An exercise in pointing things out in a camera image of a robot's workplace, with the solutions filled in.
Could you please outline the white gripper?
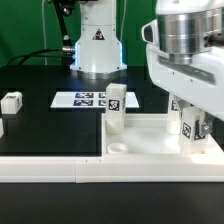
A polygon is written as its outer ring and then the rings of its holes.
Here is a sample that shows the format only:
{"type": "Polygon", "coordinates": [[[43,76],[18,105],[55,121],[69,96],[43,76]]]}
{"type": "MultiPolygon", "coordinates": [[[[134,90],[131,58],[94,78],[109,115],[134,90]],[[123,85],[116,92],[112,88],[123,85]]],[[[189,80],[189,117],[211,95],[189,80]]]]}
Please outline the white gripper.
{"type": "Polygon", "coordinates": [[[179,114],[185,101],[205,111],[199,120],[199,130],[202,135],[210,134],[214,117],[224,121],[224,47],[211,47],[205,53],[194,54],[190,65],[178,65],[171,63],[169,55],[159,49],[156,20],[144,25],[141,34],[147,43],[152,82],[175,95],[179,114]]]}

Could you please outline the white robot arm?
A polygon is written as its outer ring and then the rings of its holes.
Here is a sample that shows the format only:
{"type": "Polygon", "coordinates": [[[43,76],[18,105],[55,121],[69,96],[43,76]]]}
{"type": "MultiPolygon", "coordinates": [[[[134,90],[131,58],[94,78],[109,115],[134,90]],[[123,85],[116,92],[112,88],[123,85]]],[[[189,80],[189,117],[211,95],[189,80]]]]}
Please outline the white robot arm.
{"type": "MultiPolygon", "coordinates": [[[[108,0],[80,6],[81,36],[75,43],[71,69],[87,77],[125,67],[121,43],[112,33],[108,0]]],[[[202,110],[199,132],[224,121],[224,0],[157,0],[155,19],[141,28],[152,82],[202,110]]]]}

